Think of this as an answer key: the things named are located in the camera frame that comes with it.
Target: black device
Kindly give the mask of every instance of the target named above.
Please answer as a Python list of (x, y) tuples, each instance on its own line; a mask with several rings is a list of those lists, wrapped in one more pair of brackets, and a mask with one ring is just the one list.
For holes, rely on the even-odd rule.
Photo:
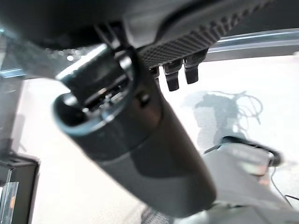
[(4, 224), (30, 222), (39, 164), (36, 160), (1, 153), (0, 220)]

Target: black cable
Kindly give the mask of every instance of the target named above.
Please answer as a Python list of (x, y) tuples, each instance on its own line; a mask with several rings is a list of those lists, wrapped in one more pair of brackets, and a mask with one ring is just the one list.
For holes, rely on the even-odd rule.
[(275, 189), (277, 190), (277, 192), (282, 196), (282, 198), (293, 208), (292, 204), (289, 202), (289, 200), (287, 199), (287, 197), (292, 198), (292, 199), (296, 199), (298, 201), (299, 201), (299, 198), (293, 197), (291, 195), (283, 195), (281, 193), (281, 191), (278, 189), (278, 187), (276, 186), (276, 184), (275, 184), (275, 182), (273, 180), (273, 176), (274, 176), (275, 173), (276, 173), (276, 167), (274, 167), (273, 173), (272, 173), (271, 178), (270, 178), (271, 183), (273, 184), (273, 186), (275, 187)]
[(299, 201), (299, 198), (297, 198), (297, 197), (294, 197), (294, 196), (291, 196), (291, 195), (285, 195), (285, 200), (286, 200), (288, 203), (290, 203), (290, 201), (287, 199), (288, 197)]

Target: white floor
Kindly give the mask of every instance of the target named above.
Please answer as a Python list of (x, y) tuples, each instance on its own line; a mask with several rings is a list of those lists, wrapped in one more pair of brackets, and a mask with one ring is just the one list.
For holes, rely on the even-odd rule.
[[(237, 127), (242, 127), (246, 137), (283, 152), (285, 164), (274, 180), (284, 194), (299, 196), (297, 56), (202, 63), (196, 84), (187, 85), (182, 71), (179, 78), (181, 88), (168, 92), (161, 75), (161, 89), (200, 152), (213, 145), (216, 133), (236, 133)], [(46, 79), (24, 83), (13, 137), (16, 151), (41, 161), (32, 223), (132, 223), (140, 202), (90, 162), (55, 126), (51, 104), (66, 91)], [(246, 91), (256, 97), (263, 104), (260, 123), (240, 116), (240, 112), (250, 116), (253, 105), (259, 110), (257, 101), (252, 105), (252, 98), (243, 97), (237, 100), (238, 107), (233, 107), (232, 96), (214, 91)]]

